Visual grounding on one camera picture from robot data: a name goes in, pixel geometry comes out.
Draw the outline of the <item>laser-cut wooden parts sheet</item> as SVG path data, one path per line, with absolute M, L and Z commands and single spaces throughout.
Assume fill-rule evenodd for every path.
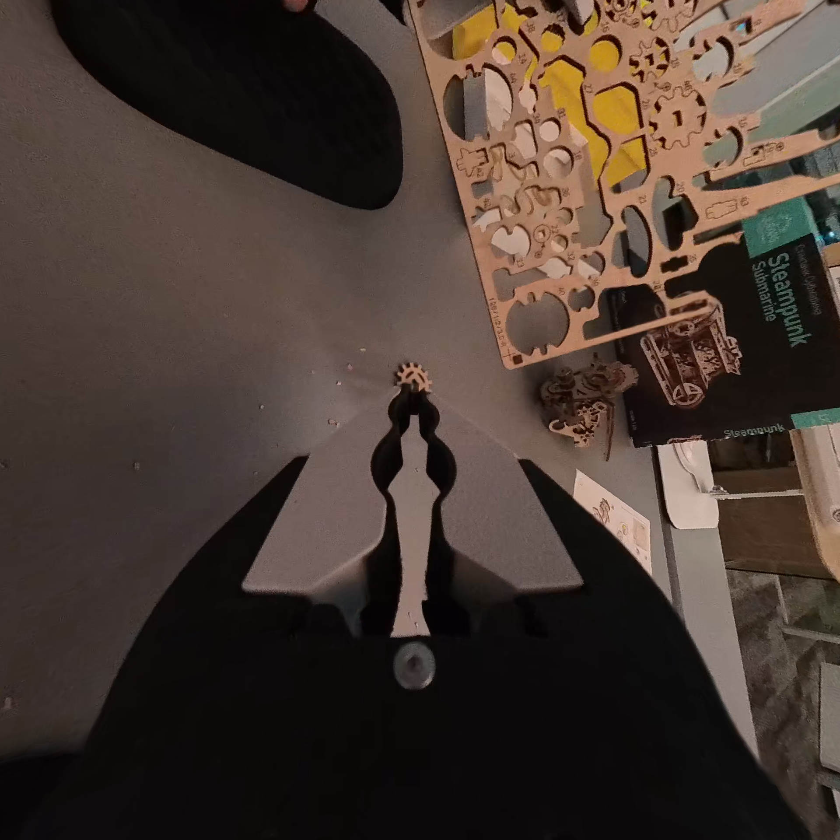
M 706 292 L 670 297 L 667 284 L 698 267 L 716 242 L 709 234 L 787 200 L 838 185 L 838 174 L 793 174 L 759 185 L 713 190 L 742 173 L 779 165 L 829 147 L 832 138 L 812 130 L 780 139 L 750 142 L 761 125 L 758 112 L 718 115 L 712 109 L 720 90 L 732 87 L 754 67 L 747 51 L 756 39 L 805 15 L 807 2 L 766 2 L 733 20 L 706 25 L 679 47 L 685 30 L 722 2 L 594 2 L 598 25 L 583 35 L 564 9 L 546 2 L 496 2 L 497 28 L 472 57 L 454 59 L 449 32 L 424 32 L 420 3 L 407 7 L 421 50 L 437 117 L 454 174 L 452 153 L 463 123 L 463 79 L 485 65 L 497 65 L 492 51 L 501 39 L 523 46 L 537 60 L 532 83 L 539 86 L 548 67 L 567 60 L 583 73 L 585 116 L 607 142 L 609 153 L 628 140 L 645 143 L 647 170 L 619 185 L 595 177 L 593 208 L 579 212 L 586 223 L 574 272 L 514 284 L 498 263 L 477 264 L 501 362 L 509 370 L 588 350 L 599 343 L 665 327 L 693 315 L 708 314 L 717 303 Z M 526 28 L 501 26 L 506 3 L 527 16 Z M 541 55 L 541 35 L 555 25 L 564 29 L 560 53 Z M 614 69 L 592 67 L 591 48 L 613 43 L 619 51 Z M 626 86 L 637 96 L 641 130 L 622 136 L 591 115 L 592 100 L 604 90 Z M 456 183 L 469 240 L 480 245 L 466 219 L 467 192 Z

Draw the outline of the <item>brown cardboard box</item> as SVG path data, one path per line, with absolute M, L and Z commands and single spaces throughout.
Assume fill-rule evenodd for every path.
M 708 445 L 718 499 L 723 558 L 730 571 L 831 580 L 818 552 L 787 433 Z

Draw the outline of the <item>white sign stand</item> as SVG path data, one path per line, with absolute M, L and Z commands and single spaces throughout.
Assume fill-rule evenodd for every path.
M 801 490 L 784 495 L 805 499 L 818 552 L 833 580 L 839 572 L 839 423 L 796 427 L 787 433 L 801 478 Z M 657 448 L 658 465 L 671 525 L 679 530 L 718 531 L 718 499 L 706 442 L 690 441 Z

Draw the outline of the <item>yellow object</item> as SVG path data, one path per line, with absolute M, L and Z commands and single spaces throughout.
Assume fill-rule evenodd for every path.
M 595 30 L 599 22 L 599 13 L 593 7 L 591 16 L 583 24 L 581 32 L 588 35 Z M 506 3 L 500 16 L 501 26 L 511 31 L 526 28 L 527 16 L 520 14 L 516 4 Z M 541 55 L 546 53 L 560 53 L 564 47 L 564 29 L 549 26 L 541 35 Z M 468 18 L 462 24 L 454 27 L 451 53 L 454 59 L 472 57 L 483 47 L 488 38 L 497 28 L 497 13 L 495 7 L 486 7 L 481 12 Z M 508 42 L 494 48 L 493 55 L 500 64 L 509 63 L 514 56 L 514 50 Z M 591 65 L 595 69 L 607 71 L 614 69 L 620 57 L 618 48 L 613 43 L 597 42 L 591 47 Z M 534 105 L 534 90 L 529 87 L 533 73 L 537 67 L 537 60 L 531 61 L 524 81 L 526 87 L 520 91 L 523 107 Z M 469 79 L 465 85 L 465 128 L 468 132 L 487 132 L 487 126 L 494 130 L 504 127 L 511 115 L 512 99 L 505 81 L 496 74 L 487 72 L 487 78 Z M 635 139 L 623 142 L 618 150 L 609 153 L 607 160 L 607 142 L 587 122 L 585 104 L 583 101 L 582 84 L 583 73 L 565 59 L 558 59 L 548 67 L 544 77 L 539 80 L 541 88 L 549 88 L 552 93 L 553 106 L 564 109 L 573 125 L 589 144 L 591 164 L 595 177 L 603 175 L 606 182 L 614 191 L 618 192 L 619 185 L 627 178 L 641 174 L 647 170 L 645 143 Z M 478 116 L 468 116 L 468 104 L 472 108 L 479 104 Z M 594 96 L 591 102 L 591 115 L 604 128 L 622 136 L 631 136 L 641 130 L 641 122 L 637 110 L 637 96 L 626 86 L 604 90 Z

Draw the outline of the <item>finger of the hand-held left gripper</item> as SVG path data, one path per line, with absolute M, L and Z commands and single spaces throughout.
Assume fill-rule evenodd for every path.
M 423 1 L 420 18 L 424 32 L 449 32 L 468 18 L 494 7 L 494 1 Z

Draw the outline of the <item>black model kit box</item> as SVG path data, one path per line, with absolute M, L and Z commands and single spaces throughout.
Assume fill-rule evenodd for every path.
M 745 220 L 737 244 L 667 289 L 717 303 L 617 343 L 638 374 L 623 397 L 634 447 L 838 423 L 837 284 L 804 198 Z

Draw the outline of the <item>open instruction booklet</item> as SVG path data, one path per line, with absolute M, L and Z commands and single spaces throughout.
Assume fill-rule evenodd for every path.
M 653 575 L 650 523 L 591 477 L 576 470 L 573 499 L 591 513 Z

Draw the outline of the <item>partly built wooden model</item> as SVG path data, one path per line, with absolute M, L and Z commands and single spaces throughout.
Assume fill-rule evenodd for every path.
M 603 360 L 594 353 L 588 365 L 560 367 L 538 389 L 547 428 L 569 438 L 575 447 L 588 448 L 600 429 L 605 432 L 604 460 L 612 455 L 619 396 L 638 383 L 638 371 L 619 360 Z

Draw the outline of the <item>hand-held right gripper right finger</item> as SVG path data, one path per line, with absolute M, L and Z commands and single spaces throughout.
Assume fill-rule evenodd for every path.
M 519 458 L 443 402 L 417 399 L 433 504 L 423 615 L 432 635 L 468 636 L 493 607 L 574 592 L 583 578 Z

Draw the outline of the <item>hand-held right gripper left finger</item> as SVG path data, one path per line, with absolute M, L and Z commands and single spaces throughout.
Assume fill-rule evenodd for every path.
M 351 633 L 415 629 L 414 517 L 402 438 L 412 392 L 387 392 L 306 458 L 243 580 L 248 595 L 288 595 L 339 610 Z

